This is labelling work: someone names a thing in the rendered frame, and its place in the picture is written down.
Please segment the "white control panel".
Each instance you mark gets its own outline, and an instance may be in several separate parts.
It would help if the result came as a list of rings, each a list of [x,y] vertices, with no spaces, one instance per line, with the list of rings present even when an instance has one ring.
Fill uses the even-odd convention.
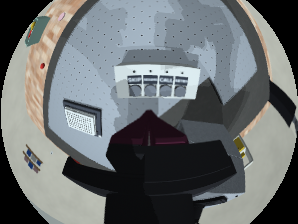
[[[114,71],[118,98],[195,99],[200,76],[195,66],[170,62],[126,62]]]

